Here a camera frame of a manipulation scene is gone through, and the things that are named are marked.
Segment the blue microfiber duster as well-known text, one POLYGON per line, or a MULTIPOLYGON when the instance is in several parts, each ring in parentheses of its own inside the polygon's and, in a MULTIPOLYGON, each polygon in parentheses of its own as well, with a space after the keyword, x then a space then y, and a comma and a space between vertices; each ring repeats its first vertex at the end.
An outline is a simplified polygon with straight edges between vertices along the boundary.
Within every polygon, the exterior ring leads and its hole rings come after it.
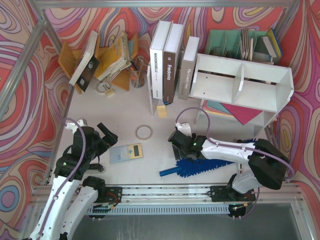
POLYGON ((162 170, 159 175, 164 177, 176 173, 182 178, 187 178, 233 163, 246 165, 253 153, 250 148, 254 147, 254 143, 253 139, 245 142, 223 142, 199 135, 195 144, 200 153, 199 158, 176 160, 175 167, 162 170))

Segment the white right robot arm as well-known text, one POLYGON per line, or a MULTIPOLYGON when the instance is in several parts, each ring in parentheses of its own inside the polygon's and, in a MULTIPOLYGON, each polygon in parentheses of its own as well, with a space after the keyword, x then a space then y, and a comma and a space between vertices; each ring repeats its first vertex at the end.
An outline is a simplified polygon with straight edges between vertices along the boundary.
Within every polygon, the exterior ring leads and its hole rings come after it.
POLYGON ((180 158, 174 168, 159 173, 162 177, 176 173, 187 178, 231 164, 247 166, 247 171, 233 174, 225 187, 231 201, 259 187, 279 190, 295 174, 289 159, 266 139, 226 142, 175 130, 168 142, 180 158))

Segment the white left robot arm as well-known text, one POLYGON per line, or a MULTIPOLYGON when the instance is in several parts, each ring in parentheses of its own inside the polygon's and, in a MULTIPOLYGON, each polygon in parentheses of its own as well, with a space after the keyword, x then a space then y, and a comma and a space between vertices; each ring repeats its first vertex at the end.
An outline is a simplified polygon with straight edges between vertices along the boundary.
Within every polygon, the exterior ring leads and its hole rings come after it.
POLYGON ((92 160, 117 143, 118 136, 101 122, 95 130, 82 120, 67 121, 73 142, 56 161, 51 191, 30 240, 72 239, 89 206, 106 196, 105 180, 96 176, 84 178, 84 174, 92 160))

